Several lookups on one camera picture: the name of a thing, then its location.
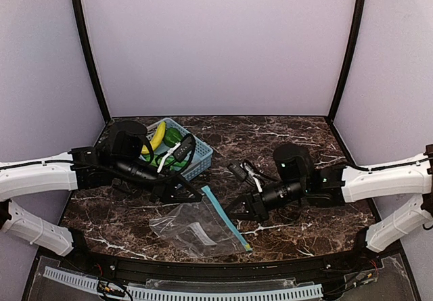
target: white label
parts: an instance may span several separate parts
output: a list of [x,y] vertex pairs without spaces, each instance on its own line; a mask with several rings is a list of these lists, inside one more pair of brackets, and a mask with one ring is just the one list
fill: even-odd
[[188,227],[191,228],[191,230],[194,232],[194,234],[197,236],[197,238],[205,245],[205,246],[215,246],[217,243],[213,241],[209,236],[204,232],[202,226],[199,222],[194,222]]

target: black pole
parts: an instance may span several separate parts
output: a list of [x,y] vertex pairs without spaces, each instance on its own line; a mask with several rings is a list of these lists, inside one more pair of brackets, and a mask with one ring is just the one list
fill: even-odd
[[331,109],[329,110],[328,118],[333,122],[336,117],[338,106],[340,105],[343,96],[344,87],[346,86],[347,76],[349,75],[350,65],[352,64],[353,53],[357,46],[359,27],[363,16],[365,0],[356,0],[355,9],[353,12],[352,26],[350,27],[349,39],[347,42],[346,53],[344,55],[343,65],[341,67],[340,77],[337,83],[337,89],[332,99]]
[[81,4],[81,0],[72,0],[72,6],[74,7],[76,27],[78,28],[78,34],[80,36],[81,47],[83,48],[83,54],[86,60],[87,69],[89,71],[90,80],[92,82],[93,90],[95,91],[99,109],[101,110],[104,121],[107,124],[109,121],[111,121],[111,115],[108,111],[107,101],[104,97],[101,82],[99,81],[99,77],[97,75],[95,60],[93,59],[92,49],[90,46],[89,35],[87,34],[83,5]]

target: blue zipper strip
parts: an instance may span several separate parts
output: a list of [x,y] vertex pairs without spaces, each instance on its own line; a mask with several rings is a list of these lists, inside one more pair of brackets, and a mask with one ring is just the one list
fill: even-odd
[[251,252],[252,248],[248,242],[242,237],[240,232],[236,229],[236,227],[233,225],[233,223],[230,221],[229,217],[225,214],[223,208],[221,208],[221,205],[219,204],[217,198],[214,196],[212,191],[210,190],[209,186],[202,187],[202,191],[206,194],[206,196],[209,198],[209,200],[212,202],[212,205],[214,206],[215,210],[218,212],[219,216],[224,220],[225,224],[228,226],[228,228],[233,232],[233,234],[239,239],[242,245],[244,245],[244,248],[247,252]]

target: black frame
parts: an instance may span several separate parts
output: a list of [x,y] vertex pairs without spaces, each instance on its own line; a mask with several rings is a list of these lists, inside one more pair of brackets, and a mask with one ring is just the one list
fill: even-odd
[[[334,137],[337,139],[338,145],[342,149],[346,159],[350,162],[354,162],[349,150],[345,146],[339,132],[334,126],[334,119],[336,117],[338,107],[340,105],[348,73],[350,71],[350,65],[355,52],[357,43],[357,37],[361,25],[361,18],[363,13],[365,0],[356,0],[355,9],[352,18],[352,24],[350,28],[350,34],[348,37],[348,43],[346,47],[346,53],[342,63],[342,69],[332,106],[325,118],[326,123],[329,125]],[[83,54],[85,56],[87,69],[95,91],[95,96],[99,104],[99,109],[106,126],[104,127],[101,134],[105,131],[107,124],[112,120],[108,105],[104,97],[104,92],[101,87],[101,82],[97,74],[95,61],[93,59],[92,49],[89,42],[89,36],[87,34],[85,17],[81,0],[72,0],[74,8],[74,14],[76,18],[76,25],[83,48]],[[376,219],[380,221],[379,212],[372,199],[368,199],[369,207]],[[119,279],[121,281],[135,281],[145,282],[148,278],[154,279],[174,279],[180,281],[242,281],[242,280],[263,280],[263,279],[278,279],[296,277],[297,282],[314,281],[315,283],[330,284],[331,282],[342,281],[342,275],[326,275],[320,271],[325,264],[335,261],[335,259],[344,258],[351,252],[340,252],[337,254],[330,254],[325,256],[310,257],[298,260],[287,260],[282,262],[269,262],[269,263],[252,263],[252,264],[196,264],[196,263],[172,263],[172,262],[156,262],[147,260],[135,260],[132,258],[123,258],[110,256],[105,254],[92,253],[98,260],[100,265],[104,268],[105,273],[112,273],[111,278]],[[412,290],[417,301],[421,301],[415,279],[409,266],[405,251],[398,240],[389,246],[384,253],[381,253],[381,258],[391,256],[393,254],[400,254],[402,256],[406,271],[411,282]],[[41,256],[48,256],[51,258],[61,259],[53,252],[46,250],[45,248],[39,248],[37,255],[33,261],[30,275],[28,276],[26,288],[24,290],[23,300],[27,300],[30,293],[31,283],[39,263]],[[116,267],[115,271],[110,271],[110,266]]]

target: green fruit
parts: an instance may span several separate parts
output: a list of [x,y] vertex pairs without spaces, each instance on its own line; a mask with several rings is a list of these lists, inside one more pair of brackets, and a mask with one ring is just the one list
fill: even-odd
[[165,135],[164,135],[164,144],[167,147],[174,147],[176,143],[182,141],[182,134],[179,132],[178,129],[174,127],[170,127],[169,129],[166,129]]

